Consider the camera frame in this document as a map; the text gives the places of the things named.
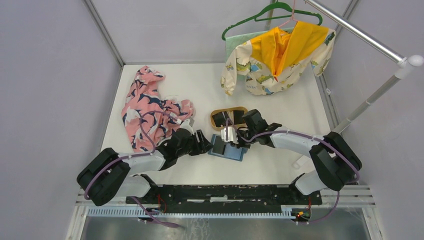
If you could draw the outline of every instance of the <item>yellow hood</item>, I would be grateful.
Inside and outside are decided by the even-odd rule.
[[[327,27],[303,21],[297,22],[292,33],[275,27],[250,40],[251,56],[278,77],[285,68],[302,61],[323,44],[328,31]]]

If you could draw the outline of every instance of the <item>dinosaur print jacket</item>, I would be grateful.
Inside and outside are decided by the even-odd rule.
[[[245,75],[253,95],[287,90],[311,65],[315,76],[326,69],[336,32],[324,26],[298,21],[292,32],[271,29],[235,47],[220,79],[227,95],[236,87],[237,75]]]

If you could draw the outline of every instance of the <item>white wall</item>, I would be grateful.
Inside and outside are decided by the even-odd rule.
[[[284,1],[292,6],[291,0]],[[349,0],[322,0],[342,14]],[[224,62],[223,31],[259,13],[270,0],[93,0],[108,32],[126,63]],[[317,13],[301,0],[296,8]],[[289,15],[275,10],[274,16]],[[318,22],[315,17],[296,15],[300,20]],[[323,25],[336,24],[323,15]],[[272,21],[272,27],[285,19]],[[264,31],[265,21],[250,21],[227,32],[226,36]]]
[[[119,66],[81,0],[2,0],[0,36],[0,239],[61,240]]]
[[[424,1],[361,1],[351,21],[405,56],[424,55]],[[343,30],[325,71],[341,118],[380,87],[396,65]],[[389,240],[423,239],[424,67],[401,80],[348,127]]]

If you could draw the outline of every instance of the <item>white table surface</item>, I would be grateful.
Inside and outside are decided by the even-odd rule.
[[[133,152],[121,117],[126,95],[134,76],[143,65],[125,65],[116,92],[101,149],[112,147],[116,152]],[[243,106],[258,109],[268,124],[280,123],[289,129],[308,134],[327,134],[330,126],[312,68],[307,67],[297,84],[274,95],[255,96],[247,92],[244,82],[238,82],[233,96],[220,87],[223,63],[152,64],[166,75],[158,85],[162,99],[189,99],[195,108],[194,130],[201,129],[207,139],[220,134],[211,127],[210,114],[216,109]],[[287,149],[253,144],[243,161],[202,154],[180,157],[169,169],[148,174],[157,184],[185,185],[256,185],[289,184],[301,173],[314,169],[308,161],[300,169],[292,164],[300,154]]]

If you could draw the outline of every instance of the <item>clothes rail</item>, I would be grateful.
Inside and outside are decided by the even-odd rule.
[[[364,40],[367,44],[373,46],[375,49],[383,53],[386,57],[397,63],[399,69],[391,76],[377,91],[375,91],[369,98],[367,98],[361,105],[359,105],[347,118],[345,118],[333,131],[341,133],[346,129],[353,120],[359,117],[367,108],[369,108],[377,99],[385,94],[390,88],[392,88],[399,80],[406,78],[416,67],[420,67],[424,63],[424,58],[420,55],[413,55],[410,57],[404,57],[399,53],[395,52],[382,42],[378,41],[359,27],[353,25],[327,6],[323,5],[316,0],[304,0],[318,11],[322,12],[327,17],[346,28],[360,39]]]
[[[352,23],[348,22],[346,19],[344,19],[339,14],[335,13],[333,10],[329,9],[327,6],[323,5],[319,1],[315,0],[304,0],[308,4],[310,4],[312,7],[316,8],[318,11],[322,12],[327,17],[334,20],[336,23],[340,24],[356,36],[358,36],[360,39],[364,40],[369,45],[373,46],[378,51],[382,52],[384,55],[386,55],[389,59],[394,61],[395,63],[401,63],[404,61],[404,56],[400,55],[399,53],[395,52],[382,42],[378,41],[377,39],[373,38],[371,35],[360,29],[359,27],[353,25]]]

